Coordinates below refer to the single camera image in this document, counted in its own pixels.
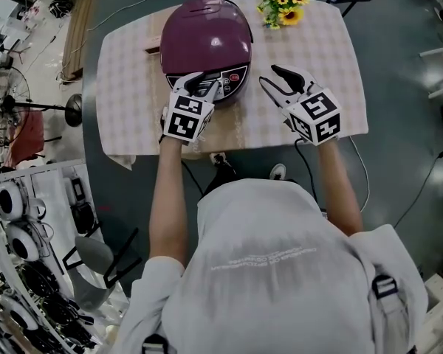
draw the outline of standing fan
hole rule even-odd
[[[8,130],[10,127],[26,125],[28,115],[25,116],[25,122],[21,123],[20,112],[30,111],[38,108],[45,110],[62,110],[66,112],[66,122],[69,126],[77,127],[82,123],[82,114],[80,106],[73,100],[66,104],[66,107],[58,105],[40,105],[32,103],[30,98],[30,88],[24,75],[16,68],[0,68],[0,146],[9,145],[12,141],[8,140]]]

